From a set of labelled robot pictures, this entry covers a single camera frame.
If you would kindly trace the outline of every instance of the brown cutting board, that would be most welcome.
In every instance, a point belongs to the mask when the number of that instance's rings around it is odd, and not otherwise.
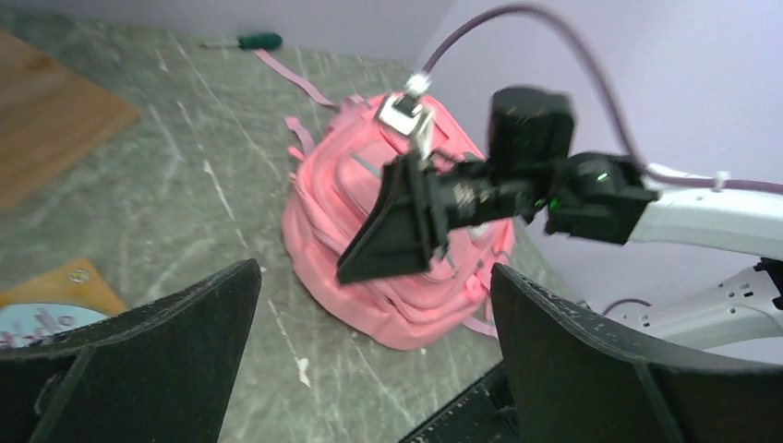
[[[139,118],[139,110],[0,30],[0,213]]]

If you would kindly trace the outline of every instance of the gray marble surface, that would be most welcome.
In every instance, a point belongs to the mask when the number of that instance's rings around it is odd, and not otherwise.
[[[131,306],[254,257],[264,282],[222,442],[395,442],[500,360],[458,328],[426,350],[386,349],[326,313],[280,235],[296,115],[331,113],[253,54],[200,39],[0,9],[0,28],[142,112],[139,124],[0,219],[0,287],[88,257]],[[286,48],[275,55],[333,99],[402,85],[398,63]],[[524,233],[514,264],[562,291]],[[309,386],[297,361],[307,359]]]

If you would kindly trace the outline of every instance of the purple cable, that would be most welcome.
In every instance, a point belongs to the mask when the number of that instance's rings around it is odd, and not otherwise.
[[[646,306],[646,307],[652,306],[650,304],[650,302],[646,302],[646,301],[640,300],[638,298],[623,298],[622,300],[618,300],[618,301],[612,303],[611,305],[607,306],[607,308],[604,309],[603,312],[601,312],[601,315],[605,317],[612,309],[614,309],[615,307],[617,307],[619,305],[625,305],[626,303],[636,303],[637,305],[642,305],[642,306]]]
[[[587,44],[576,33],[573,28],[566,23],[566,21],[560,18],[557,14],[546,10],[541,6],[526,5],[526,4],[510,4],[506,6],[499,6],[492,8],[482,14],[475,16],[468,20],[463,26],[458,28],[452,33],[443,43],[440,44],[438,49],[429,57],[422,69],[424,72],[429,73],[438,60],[466,33],[470,32],[474,28],[478,27],[482,23],[492,20],[506,14],[526,14],[533,16],[541,21],[546,22],[551,26],[560,36],[571,46],[574,50],[576,58],[586,68],[588,76],[593,80],[598,89],[598,93],[601,97],[601,101],[607,108],[609,119],[617,137],[620,139],[621,145],[624,147],[625,152],[631,157],[633,165],[639,174],[644,174],[658,182],[683,186],[683,187],[713,187],[716,181],[710,178],[695,178],[695,177],[673,177],[670,175],[664,175],[651,171],[646,162],[643,160],[641,152],[639,152],[636,144],[633,142],[631,131],[628,128],[628,124],[625,122],[623,112],[620,110],[618,100],[612,88],[608,84],[608,76],[604,73],[604,70],[598,64],[598,61],[593,56],[593,52],[587,47]],[[726,180],[723,184],[723,188],[726,189],[740,189],[747,191],[761,191],[772,194],[783,195],[783,185],[770,182],[760,182],[754,180]]]

